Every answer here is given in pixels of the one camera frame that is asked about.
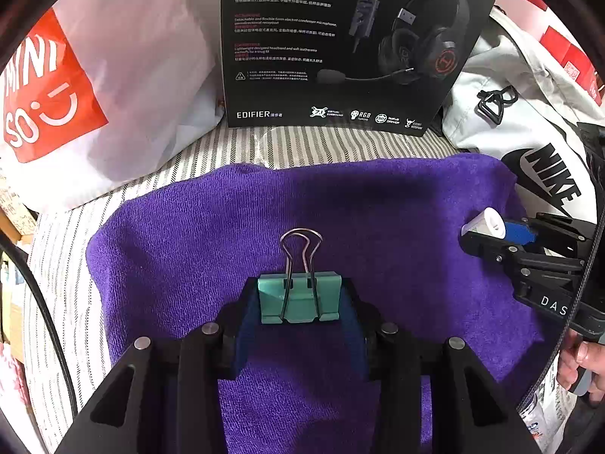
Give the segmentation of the person's right hand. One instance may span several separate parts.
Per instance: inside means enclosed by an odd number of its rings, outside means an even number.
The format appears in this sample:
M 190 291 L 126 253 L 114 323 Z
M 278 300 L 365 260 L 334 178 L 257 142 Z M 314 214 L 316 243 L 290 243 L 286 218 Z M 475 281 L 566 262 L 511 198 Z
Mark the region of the person's right hand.
M 557 371 L 560 386 L 569 390 L 579 379 L 580 368 L 593 373 L 593 380 L 588 389 L 589 402 L 598 406 L 604 399 L 605 389 L 604 345 L 586 341 L 579 333 L 569 329 L 560 349 Z

